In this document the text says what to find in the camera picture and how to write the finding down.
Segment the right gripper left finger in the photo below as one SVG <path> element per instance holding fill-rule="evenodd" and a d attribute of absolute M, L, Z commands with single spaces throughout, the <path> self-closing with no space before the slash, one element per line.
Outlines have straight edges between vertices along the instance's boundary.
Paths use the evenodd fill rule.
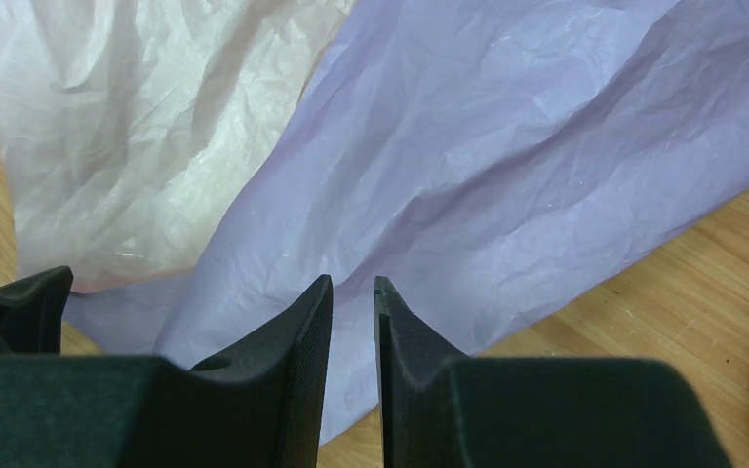
<path fill-rule="evenodd" d="M 0 467 L 312 467 L 331 279 L 185 370 L 154 355 L 0 354 Z"/>

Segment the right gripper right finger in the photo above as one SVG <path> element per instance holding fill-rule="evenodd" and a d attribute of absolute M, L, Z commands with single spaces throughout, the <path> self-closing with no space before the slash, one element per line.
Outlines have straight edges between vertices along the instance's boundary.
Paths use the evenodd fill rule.
<path fill-rule="evenodd" d="M 387 467 L 728 467 L 686 380 L 656 360 L 472 358 L 375 281 Z"/>

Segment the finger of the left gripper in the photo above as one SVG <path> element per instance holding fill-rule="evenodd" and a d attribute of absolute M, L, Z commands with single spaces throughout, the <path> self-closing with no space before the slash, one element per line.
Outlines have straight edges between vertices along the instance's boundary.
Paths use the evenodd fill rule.
<path fill-rule="evenodd" d="M 59 266 L 0 287 L 0 354 L 58 354 L 72 282 Z"/>

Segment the pink wrapping paper sheet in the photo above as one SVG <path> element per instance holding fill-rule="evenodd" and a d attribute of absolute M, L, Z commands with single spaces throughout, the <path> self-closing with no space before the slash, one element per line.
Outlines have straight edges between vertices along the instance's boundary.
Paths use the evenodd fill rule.
<path fill-rule="evenodd" d="M 192 268 L 349 1 L 0 1 L 17 270 L 93 293 Z"/>

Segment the purple wrapping paper sheet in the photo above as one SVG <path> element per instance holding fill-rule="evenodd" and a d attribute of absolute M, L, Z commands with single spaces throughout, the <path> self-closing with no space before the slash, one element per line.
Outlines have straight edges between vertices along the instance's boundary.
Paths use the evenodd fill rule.
<path fill-rule="evenodd" d="M 360 1 L 187 275 L 75 294 L 189 368 L 334 284 L 321 438 L 377 403 L 374 282 L 477 353 L 749 187 L 749 1 Z"/>

